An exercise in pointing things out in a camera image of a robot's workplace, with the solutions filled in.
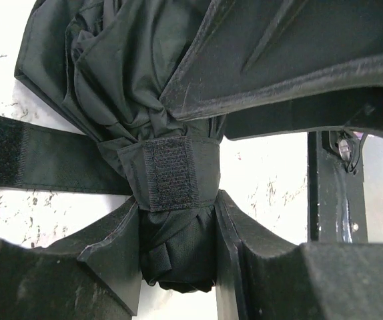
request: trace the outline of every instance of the black strap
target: black strap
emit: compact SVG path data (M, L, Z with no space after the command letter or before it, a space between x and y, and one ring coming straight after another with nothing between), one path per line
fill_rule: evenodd
M220 144L168 137L117 151L139 208L160 212L212 205L220 182Z
M94 141L0 117L0 187L131 195Z

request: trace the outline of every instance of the folded black fabric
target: folded black fabric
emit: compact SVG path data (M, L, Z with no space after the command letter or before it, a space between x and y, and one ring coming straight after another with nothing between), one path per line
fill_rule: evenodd
M38 0L15 76L96 143L139 203L143 275L181 292L215 281L224 117L181 122L159 101L210 0Z

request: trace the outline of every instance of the bolt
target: bolt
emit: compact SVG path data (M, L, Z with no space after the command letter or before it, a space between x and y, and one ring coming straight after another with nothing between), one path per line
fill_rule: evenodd
M340 152L341 159L344 161L350 160L350 155L352 151L350 150L349 142L345 139L340 139L338 141L338 150Z

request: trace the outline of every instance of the black nylon fabric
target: black nylon fabric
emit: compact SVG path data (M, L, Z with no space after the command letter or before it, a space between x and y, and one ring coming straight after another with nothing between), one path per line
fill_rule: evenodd
M38 0L15 75L90 136L103 158L133 185L145 179L146 172L126 175L132 162L119 158L125 148L177 136L222 140L224 117L181 122L159 102L209 4L210 0ZM219 163L218 154L208 154L195 158L202 158L203 164ZM216 194L219 167L211 172L201 179L210 182L204 191ZM139 190L134 195L143 197ZM181 292L209 291L216 269L211 203L178 211L140 209L141 268L147 282L159 281Z

